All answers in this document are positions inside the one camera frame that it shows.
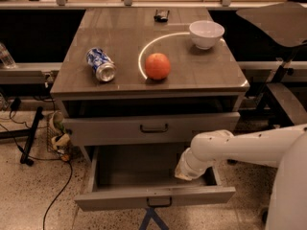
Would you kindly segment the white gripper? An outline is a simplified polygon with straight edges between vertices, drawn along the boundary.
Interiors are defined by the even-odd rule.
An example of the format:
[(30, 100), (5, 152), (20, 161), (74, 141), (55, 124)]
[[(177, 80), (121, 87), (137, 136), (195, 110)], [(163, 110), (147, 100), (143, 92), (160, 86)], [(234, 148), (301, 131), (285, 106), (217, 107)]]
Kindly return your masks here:
[(208, 168), (206, 161), (200, 160), (191, 148), (188, 148), (179, 158), (175, 168), (175, 177), (191, 181), (202, 176)]

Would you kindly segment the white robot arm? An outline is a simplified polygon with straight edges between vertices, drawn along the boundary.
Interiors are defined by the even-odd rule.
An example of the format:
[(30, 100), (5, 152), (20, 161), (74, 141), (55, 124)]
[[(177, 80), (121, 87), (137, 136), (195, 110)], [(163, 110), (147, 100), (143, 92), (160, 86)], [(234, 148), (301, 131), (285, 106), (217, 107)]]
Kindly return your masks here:
[(175, 177), (196, 179), (222, 159), (276, 167), (265, 230), (307, 230), (305, 125), (237, 136), (228, 130), (200, 133), (180, 156)]

